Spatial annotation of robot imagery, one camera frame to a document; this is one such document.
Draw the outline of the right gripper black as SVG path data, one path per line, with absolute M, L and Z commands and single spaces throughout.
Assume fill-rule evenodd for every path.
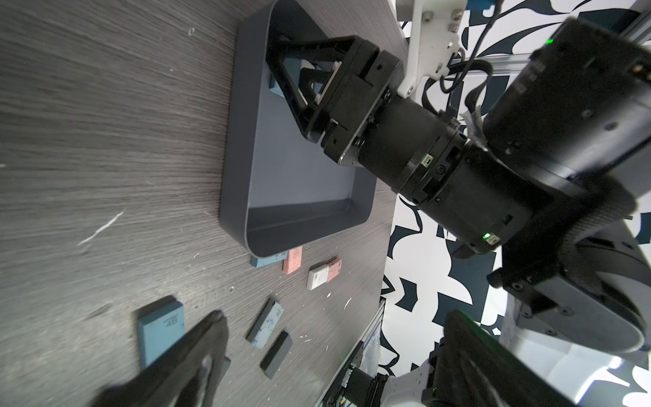
M 324 154 L 340 166 L 360 166 L 368 121 L 405 76 L 401 59 L 358 36 L 276 41 L 266 52 L 266 63 L 301 135 L 310 142 L 321 139 Z M 322 112 L 327 120 L 317 102 L 318 92 L 326 88 Z

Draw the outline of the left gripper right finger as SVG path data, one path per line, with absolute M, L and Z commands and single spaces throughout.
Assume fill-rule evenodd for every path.
M 458 310 L 432 361 L 433 406 L 574 405 Z

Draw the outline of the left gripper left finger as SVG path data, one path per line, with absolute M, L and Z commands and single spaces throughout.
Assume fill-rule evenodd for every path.
M 211 406 L 228 339 L 227 318 L 214 310 L 132 380 L 105 388 L 92 405 Z

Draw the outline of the blue eraser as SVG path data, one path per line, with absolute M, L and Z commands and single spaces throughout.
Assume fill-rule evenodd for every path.
M 144 370 L 185 335 L 184 305 L 172 297 L 146 305 L 137 312 L 136 328 L 139 363 Z

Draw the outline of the dark grey storage tray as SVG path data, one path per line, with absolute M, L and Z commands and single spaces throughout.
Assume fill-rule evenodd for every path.
M 322 29 L 295 1 L 274 1 L 237 34 L 220 200 L 223 229 L 255 257 L 270 257 L 366 222 L 376 178 L 339 166 L 301 135 L 271 91 L 269 40 L 317 40 Z

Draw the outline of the teal eraser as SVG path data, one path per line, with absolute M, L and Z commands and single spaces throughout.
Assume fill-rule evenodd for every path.
M 261 268 L 269 265 L 276 264 L 278 262 L 284 261 L 288 257 L 288 252 L 284 251 L 279 254 L 274 254 L 272 256 L 268 257 L 256 257 L 256 256 L 251 256 L 250 264 L 251 266 L 255 268 Z

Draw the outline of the white eraser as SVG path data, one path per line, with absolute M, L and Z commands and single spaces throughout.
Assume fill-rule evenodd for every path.
M 306 287 L 308 290 L 314 290 L 328 281 L 330 266 L 324 264 L 318 268 L 310 270 Z

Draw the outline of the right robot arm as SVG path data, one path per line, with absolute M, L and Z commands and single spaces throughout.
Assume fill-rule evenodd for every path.
M 550 336 L 610 354 L 650 339 L 616 273 L 649 284 L 625 218 L 650 189 L 650 54 L 569 18 L 467 129 L 399 96 L 401 61 L 360 37 L 278 41 L 266 62 L 302 135 L 367 169 L 454 234 L 454 256 L 496 248 L 489 276 Z

